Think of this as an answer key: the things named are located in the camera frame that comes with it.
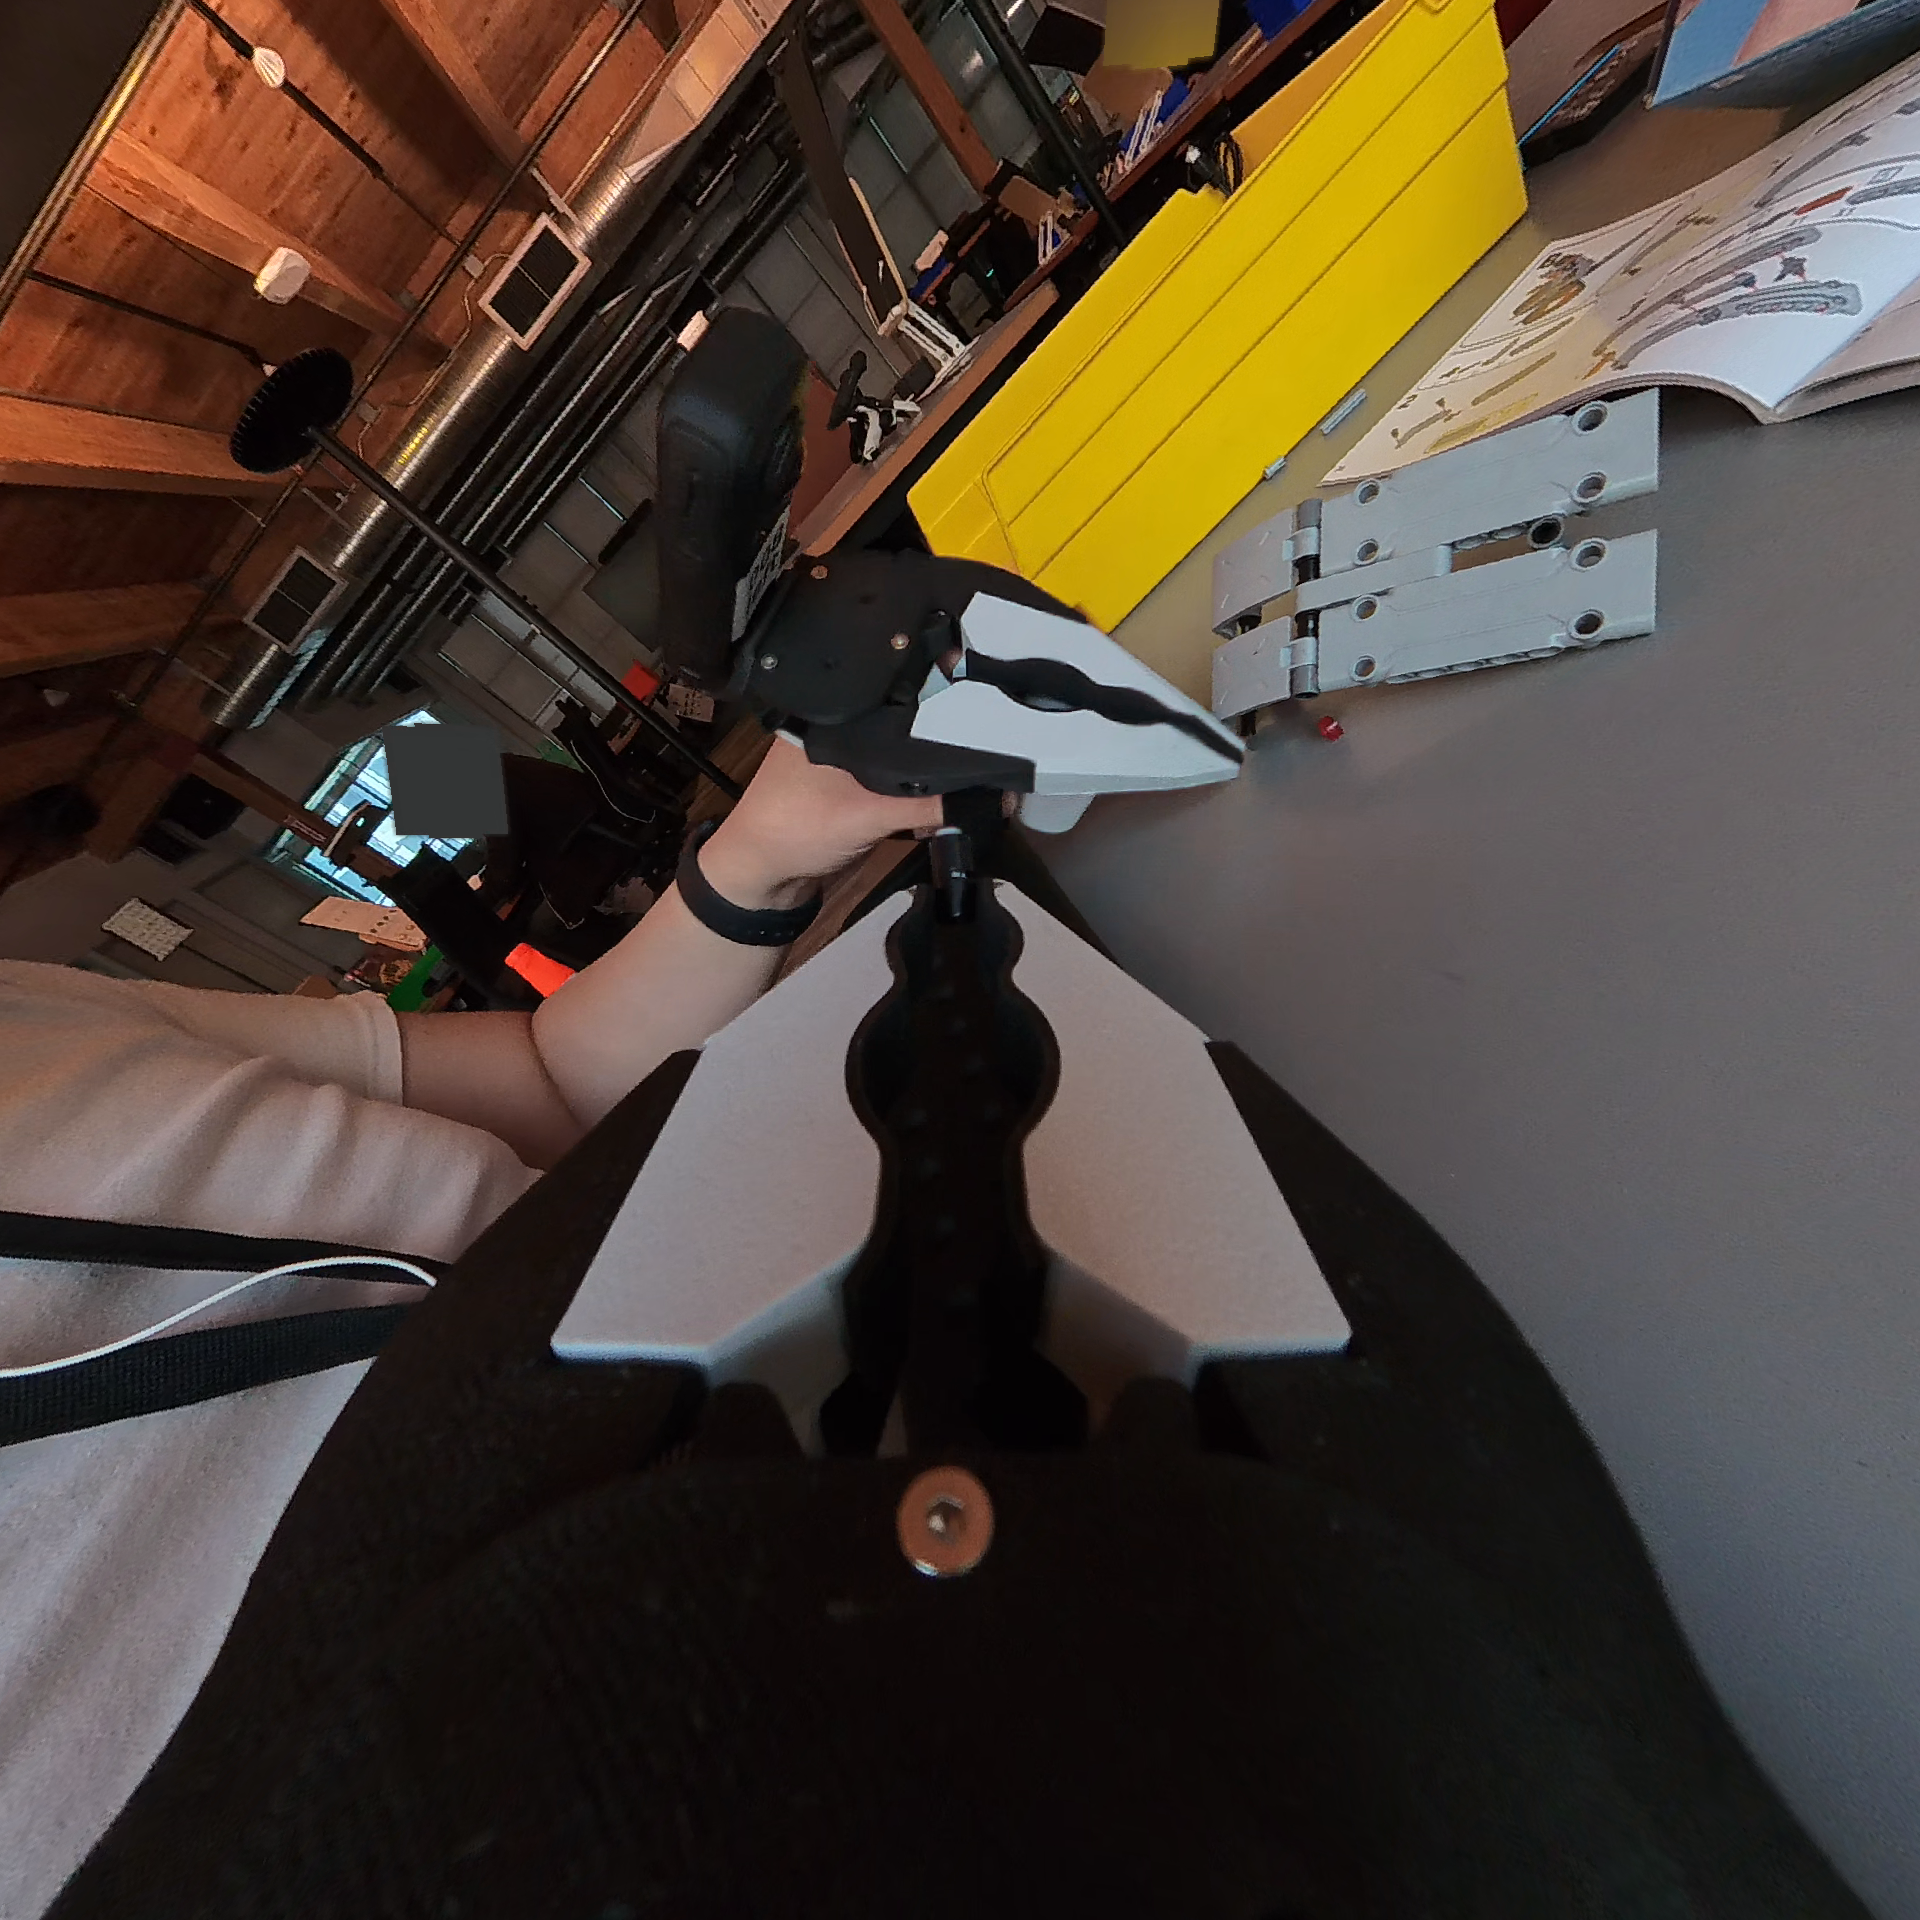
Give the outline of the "silver ventilation duct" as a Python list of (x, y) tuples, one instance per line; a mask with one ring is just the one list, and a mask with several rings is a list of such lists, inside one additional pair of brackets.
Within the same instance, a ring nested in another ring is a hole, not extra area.
[[(589, 268), (543, 335), (517, 348), (483, 325), (429, 392), (389, 481), (487, 565), (506, 569), (597, 444), (631, 405), (668, 342), (714, 297), (719, 220), (744, 203), (735, 174), (763, 177), (776, 119), (766, 54), (731, 79), (696, 79), (690, 62), (661, 77), (628, 133), (589, 168), (574, 229)], [(437, 652), (483, 587), (363, 487), (342, 529), (319, 542), (341, 585), (295, 649), (253, 637), (205, 701), (215, 729), (242, 731), (277, 710), (363, 703), (420, 653)]]

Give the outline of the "person's left forearm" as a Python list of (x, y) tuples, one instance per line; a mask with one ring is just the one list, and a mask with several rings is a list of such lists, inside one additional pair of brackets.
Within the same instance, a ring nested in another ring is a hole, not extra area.
[(605, 955), (526, 1012), (400, 1016), (403, 1103), (549, 1168), (659, 1065), (741, 1015), (781, 949), (739, 943), (670, 887)]

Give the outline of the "person's left hand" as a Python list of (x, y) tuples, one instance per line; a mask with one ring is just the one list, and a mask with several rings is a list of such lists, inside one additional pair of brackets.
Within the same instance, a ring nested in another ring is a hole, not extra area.
[(798, 909), (816, 897), (823, 879), (879, 840), (944, 827), (946, 803), (872, 793), (852, 775), (813, 763), (798, 741), (776, 733), (741, 800), (694, 857), (726, 903)]

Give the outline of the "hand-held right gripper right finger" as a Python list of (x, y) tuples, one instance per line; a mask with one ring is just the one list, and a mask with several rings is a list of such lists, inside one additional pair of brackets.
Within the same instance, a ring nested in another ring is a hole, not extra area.
[(1013, 884), (1015, 987), (1055, 1039), (1024, 1140), (1047, 1248), (1042, 1353), (1091, 1400), (1211, 1359), (1341, 1353), (1350, 1323), (1204, 1032)]

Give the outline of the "orange printed flat box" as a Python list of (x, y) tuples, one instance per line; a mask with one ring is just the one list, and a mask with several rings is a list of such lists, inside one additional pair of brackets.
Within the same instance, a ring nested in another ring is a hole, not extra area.
[(1581, 53), (1567, 84), (1519, 133), (1524, 164), (1544, 161), (1596, 136), (1643, 94), (1656, 49), (1654, 29), (1620, 29)]

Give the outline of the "grey desk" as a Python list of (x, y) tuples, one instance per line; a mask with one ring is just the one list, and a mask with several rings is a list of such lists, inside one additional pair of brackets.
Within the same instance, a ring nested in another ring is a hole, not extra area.
[(1916, 1916), (1916, 390), (1664, 396), (1638, 640), (1287, 710), (1040, 857), (1602, 1451), (1750, 1753)]

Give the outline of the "black axle with gear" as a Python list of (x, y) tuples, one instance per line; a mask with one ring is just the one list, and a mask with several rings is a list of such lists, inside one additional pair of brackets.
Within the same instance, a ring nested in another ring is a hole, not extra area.
[(335, 436), (333, 428), (348, 413), (350, 399), (352, 364), (328, 348), (302, 352), (287, 364), (277, 366), (258, 384), (231, 432), (231, 460), (252, 472), (287, 472), (302, 467), (309, 454), (326, 454), (350, 480), (391, 508), (420, 540), (431, 543), (443, 560), (490, 591), (531, 633), (547, 640), (613, 701), (636, 712), (671, 755), (686, 760), (694, 775), (708, 780), (725, 800), (741, 800), (744, 793), (743, 782), (726, 775), (711, 757), (690, 744), (659, 710), (631, 693), (618, 675), (564, 635), (559, 627), (517, 595), (478, 553), (447, 534), (434, 518), (424, 517), (406, 494)]

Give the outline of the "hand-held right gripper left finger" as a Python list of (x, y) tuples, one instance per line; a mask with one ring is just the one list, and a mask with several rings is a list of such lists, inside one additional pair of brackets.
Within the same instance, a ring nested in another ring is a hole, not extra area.
[(894, 984), (903, 912), (882, 897), (703, 1044), (551, 1335), (559, 1359), (693, 1365), (818, 1429), (847, 1375), (844, 1280), (879, 1182), (847, 1047)]

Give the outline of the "white square ceiling vent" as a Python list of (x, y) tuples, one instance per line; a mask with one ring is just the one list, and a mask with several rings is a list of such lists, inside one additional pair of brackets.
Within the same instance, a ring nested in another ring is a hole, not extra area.
[(487, 316), (519, 348), (532, 350), (592, 268), (592, 259), (552, 215), (534, 220), (501, 271), (478, 297)]
[(344, 575), (335, 566), (295, 547), (244, 614), (244, 623), (253, 635), (292, 653), (318, 629), (342, 587)]

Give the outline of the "open instruction booklet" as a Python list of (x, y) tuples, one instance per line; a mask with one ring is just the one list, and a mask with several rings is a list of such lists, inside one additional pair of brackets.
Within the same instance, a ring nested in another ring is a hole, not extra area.
[(1554, 239), (1328, 480), (1608, 392), (1699, 388), (1782, 423), (1916, 382), (1909, 56), (1715, 177)]

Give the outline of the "person's white shirt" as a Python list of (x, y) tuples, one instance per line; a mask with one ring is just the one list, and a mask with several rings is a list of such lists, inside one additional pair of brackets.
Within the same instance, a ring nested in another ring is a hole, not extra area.
[[(373, 997), (5, 961), (5, 1211), (450, 1260), (536, 1173), (411, 1111)], [(3, 1902), (42, 1916), (165, 1748), (363, 1363), (5, 1447)]]

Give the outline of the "yellow plastic bin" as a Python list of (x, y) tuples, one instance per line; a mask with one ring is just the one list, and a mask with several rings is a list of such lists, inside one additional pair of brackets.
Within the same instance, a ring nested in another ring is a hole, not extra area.
[(934, 555), (1116, 627), (1526, 208), (1493, 3), (1378, 6), (1235, 139), (911, 487)]

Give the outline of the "black wristband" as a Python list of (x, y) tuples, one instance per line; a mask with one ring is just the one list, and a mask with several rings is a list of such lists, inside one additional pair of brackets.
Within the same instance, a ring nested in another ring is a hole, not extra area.
[(718, 940), (749, 949), (788, 949), (823, 912), (824, 895), (788, 907), (747, 907), (725, 897), (703, 876), (701, 853), (718, 831), (718, 821), (690, 830), (677, 865), (677, 891), (686, 909)]

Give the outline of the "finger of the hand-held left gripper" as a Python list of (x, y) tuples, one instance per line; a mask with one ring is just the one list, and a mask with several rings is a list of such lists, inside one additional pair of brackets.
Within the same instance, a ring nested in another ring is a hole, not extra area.
[(1044, 831), (1098, 798), (1229, 782), (1244, 760), (1238, 737), (1159, 675), (1083, 665), (966, 665), (919, 703), (908, 737), (955, 750)]
[(1170, 729), (1208, 752), (1238, 736), (1117, 641), (1071, 614), (976, 591), (957, 617), (963, 676), (1038, 712), (1088, 712), (1124, 729)]

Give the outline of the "grey toy brick assembly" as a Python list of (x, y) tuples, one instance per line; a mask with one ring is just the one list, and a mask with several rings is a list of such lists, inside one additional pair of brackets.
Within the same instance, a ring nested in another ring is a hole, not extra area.
[(1213, 716), (1654, 633), (1656, 532), (1594, 513), (1653, 494), (1659, 460), (1637, 390), (1284, 508), (1213, 558)]

